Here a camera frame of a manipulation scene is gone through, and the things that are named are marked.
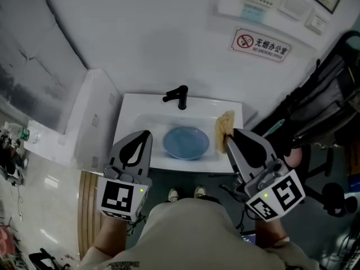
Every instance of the sink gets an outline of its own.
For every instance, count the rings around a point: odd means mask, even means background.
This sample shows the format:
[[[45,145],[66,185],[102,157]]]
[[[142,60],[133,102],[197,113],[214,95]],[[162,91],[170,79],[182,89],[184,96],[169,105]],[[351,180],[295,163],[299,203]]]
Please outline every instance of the sink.
[[[178,101],[162,101],[162,95],[125,94],[114,144],[136,131],[149,130],[153,136],[150,167],[208,173],[232,173],[226,154],[217,150],[214,126],[225,111],[235,111],[235,128],[242,128],[242,104],[204,98],[187,98],[187,108],[180,110]],[[192,126],[209,137],[207,152],[197,160],[183,161],[171,157],[163,146],[164,136],[173,128]]]

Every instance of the tiled floor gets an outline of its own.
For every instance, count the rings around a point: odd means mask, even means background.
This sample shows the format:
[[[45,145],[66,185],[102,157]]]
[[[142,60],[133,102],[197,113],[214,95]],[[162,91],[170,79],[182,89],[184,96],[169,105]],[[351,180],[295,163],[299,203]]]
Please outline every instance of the tiled floor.
[[[29,154],[24,185],[12,187],[0,179],[0,195],[4,203],[6,224],[21,240],[24,256],[44,248],[61,264],[69,263],[73,269],[79,263],[78,254],[78,191],[79,170],[58,165],[36,154]],[[18,190],[24,202],[19,203]]]

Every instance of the sneaker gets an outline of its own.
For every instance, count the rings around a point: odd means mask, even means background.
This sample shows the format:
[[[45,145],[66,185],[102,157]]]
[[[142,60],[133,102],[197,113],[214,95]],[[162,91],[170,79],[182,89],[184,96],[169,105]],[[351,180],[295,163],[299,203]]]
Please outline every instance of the sneaker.
[[[206,195],[206,189],[204,186],[197,186],[195,189],[195,192],[193,194],[194,198],[200,198],[202,196]]]
[[[176,202],[176,201],[179,201],[179,199],[180,199],[180,197],[179,197],[178,191],[176,191],[175,188],[172,188],[169,192],[168,200],[170,202]]]

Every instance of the blue plate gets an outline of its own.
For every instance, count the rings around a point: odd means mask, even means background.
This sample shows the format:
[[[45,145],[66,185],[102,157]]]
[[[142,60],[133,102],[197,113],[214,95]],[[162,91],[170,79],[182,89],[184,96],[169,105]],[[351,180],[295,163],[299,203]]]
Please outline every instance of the blue plate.
[[[163,144],[173,157],[194,160],[205,154],[209,148],[209,138],[195,127],[178,127],[165,135]]]

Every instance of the no smoking sign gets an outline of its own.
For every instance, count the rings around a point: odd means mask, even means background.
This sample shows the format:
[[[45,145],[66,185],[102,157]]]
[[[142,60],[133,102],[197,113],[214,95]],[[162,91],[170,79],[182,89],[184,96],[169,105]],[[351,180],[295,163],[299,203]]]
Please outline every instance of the no smoking sign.
[[[254,39],[250,35],[241,35],[236,43],[241,48],[250,48],[254,44]]]
[[[290,52],[291,46],[263,34],[239,29],[236,30],[230,50],[234,52],[245,52],[281,62]]]

